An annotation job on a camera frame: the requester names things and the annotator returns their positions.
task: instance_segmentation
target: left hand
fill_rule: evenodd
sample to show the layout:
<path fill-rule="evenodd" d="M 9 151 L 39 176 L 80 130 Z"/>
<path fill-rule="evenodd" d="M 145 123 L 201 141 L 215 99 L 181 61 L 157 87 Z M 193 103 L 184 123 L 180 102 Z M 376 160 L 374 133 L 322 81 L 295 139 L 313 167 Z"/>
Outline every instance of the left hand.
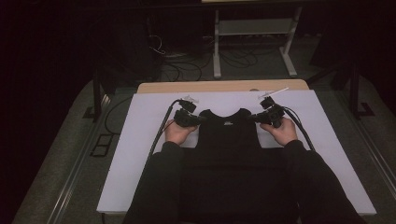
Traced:
<path fill-rule="evenodd" d="M 194 132 L 198 126 L 194 127 L 180 127 L 173 119 L 170 119 L 165 124 L 165 141 L 174 142 L 178 145 L 184 143 L 190 133 Z"/>

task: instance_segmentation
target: gray carpet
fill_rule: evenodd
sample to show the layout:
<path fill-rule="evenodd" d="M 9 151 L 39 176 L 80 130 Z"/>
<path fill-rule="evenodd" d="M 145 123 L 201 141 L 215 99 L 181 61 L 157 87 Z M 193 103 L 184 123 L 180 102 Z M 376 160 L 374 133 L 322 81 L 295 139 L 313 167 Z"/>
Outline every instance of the gray carpet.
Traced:
<path fill-rule="evenodd" d="M 278 43 L 274 40 L 273 45 L 265 47 L 257 52 L 257 62 L 254 58 L 241 63 L 221 60 L 222 79 L 280 79 L 289 78 L 280 55 L 276 51 Z M 309 65 L 310 58 L 318 43 L 317 37 L 297 38 L 290 50 L 298 78 L 312 77 L 320 69 Z M 235 56 L 235 49 L 225 49 L 226 56 Z M 213 80 L 211 55 L 196 59 L 195 64 L 203 66 L 202 74 L 196 67 L 189 67 L 186 63 L 175 61 L 174 64 L 181 69 L 182 76 L 178 80 L 195 80 L 201 76 L 201 80 Z M 246 68 L 236 68 L 237 65 L 248 65 Z M 163 68 L 162 81 L 173 80 L 177 77 L 174 67 Z M 396 201 L 389 191 L 383 176 L 378 172 L 370 153 L 370 148 L 365 144 L 365 137 L 359 128 L 372 137 L 373 143 L 389 164 L 390 169 L 396 170 L 396 119 L 384 106 L 378 97 L 375 88 L 366 79 L 361 78 L 360 99 L 366 102 L 374 110 L 374 117 L 364 117 L 360 121 L 355 120 L 347 109 L 348 88 L 343 91 L 333 91 L 330 88 L 332 76 L 327 76 L 314 83 L 310 88 L 315 90 L 317 96 L 341 142 L 352 166 L 372 200 L 377 215 L 364 217 L 371 224 L 396 223 Z M 86 108 L 93 105 L 92 84 L 81 91 L 74 105 L 70 108 L 64 125 L 54 140 L 52 148 L 44 161 L 34 184 L 30 188 L 14 223 L 121 223 L 122 216 L 104 217 L 95 211 L 101 195 L 101 189 L 106 181 L 106 175 L 114 155 L 118 135 L 114 134 L 113 141 L 105 157 L 92 157 L 90 153 L 99 135 L 119 133 L 127 114 L 130 99 L 135 90 L 121 89 L 114 95 L 104 100 L 104 113 L 97 124 L 91 119 L 84 119 Z M 95 149 L 94 154 L 100 155 L 105 152 L 104 147 Z M 64 185 L 71 190 L 64 190 Z M 59 213 L 52 214 L 58 199 L 64 203 L 59 206 Z"/>

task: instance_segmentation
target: floor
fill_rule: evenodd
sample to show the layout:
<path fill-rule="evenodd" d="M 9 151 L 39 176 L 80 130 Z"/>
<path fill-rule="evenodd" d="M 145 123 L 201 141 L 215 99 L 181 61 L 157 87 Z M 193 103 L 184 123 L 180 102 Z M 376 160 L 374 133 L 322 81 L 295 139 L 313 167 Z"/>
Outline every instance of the floor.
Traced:
<path fill-rule="evenodd" d="M 222 80 L 290 78 L 277 51 L 283 40 L 284 36 L 248 36 L 243 39 L 244 45 L 236 45 L 234 39 L 221 40 Z M 290 57 L 298 72 L 297 78 L 308 79 L 321 70 L 309 64 L 318 41 L 318 36 L 294 40 Z M 206 42 L 210 49 L 210 38 Z M 214 80 L 210 53 L 196 57 L 174 50 L 168 51 L 164 58 L 157 81 Z M 310 85 L 310 89 L 316 91 L 377 210 L 377 215 L 364 216 L 364 219 L 371 224 L 396 223 L 396 195 L 392 191 L 395 179 L 389 172 L 396 170 L 396 118 L 381 102 L 375 87 L 363 77 L 360 102 L 367 103 L 375 116 L 353 118 L 347 106 L 348 85 L 342 91 L 334 91 L 330 85 L 332 78 L 330 74 Z M 84 119 L 87 108 L 93 106 L 92 84 L 87 83 L 70 108 L 15 217 L 15 224 L 122 222 L 122 215 L 104 216 L 96 212 L 96 206 L 135 91 L 122 88 L 104 97 L 103 114 L 92 123 L 92 119 Z M 96 145 L 98 141 L 108 143 L 110 137 L 113 138 L 106 154 L 106 147 Z"/>

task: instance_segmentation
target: hand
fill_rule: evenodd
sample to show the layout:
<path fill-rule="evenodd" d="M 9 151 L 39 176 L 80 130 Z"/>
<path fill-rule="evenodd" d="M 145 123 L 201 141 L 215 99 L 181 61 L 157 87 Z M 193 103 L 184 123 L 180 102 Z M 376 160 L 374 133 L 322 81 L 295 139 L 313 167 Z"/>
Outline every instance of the hand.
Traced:
<path fill-rule="evenodd" d="M 198 126 L 185 128 L 180 127 L 172 119 L 166 122 L 165 127 L 165 141 L 174 142 L 178 145 L 184 143 L 184 141 L 187 139 L 187 136 L 198 128 Z"/>
<path fill-rule="evenodd" d="M 283 147 L 292 140 L 297 140 L 295 124 L 291 119 L 282 118 L 279 128 L 274 128 L 269 124 L 260 124 L 260 127 L 270 133 L 275 140 Z"/>

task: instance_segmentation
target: white stand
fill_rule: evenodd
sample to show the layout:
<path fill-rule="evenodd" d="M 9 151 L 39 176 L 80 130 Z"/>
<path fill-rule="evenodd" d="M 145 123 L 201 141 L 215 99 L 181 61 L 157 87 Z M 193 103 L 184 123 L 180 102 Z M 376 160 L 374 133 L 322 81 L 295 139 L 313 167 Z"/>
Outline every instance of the white stand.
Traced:
<path fill-rule="evenodd" d="M 293 18 L 266 19 L 266 20 L 243 20 L 243 21 L 220 21 L 219 11 L 216 10 L 215 18 L 215 52 L 213 54 L 214 78 L 221 78 L 219 61 L 219 36 L 220 35 L 270 35 L 287 34 L 288 39 L 281 47 L 280 54 L 291 77 L 296 77 L 297 72 L 289 56 L 291 41 L 293 40 L 302 7 L 297 7 Z"/>

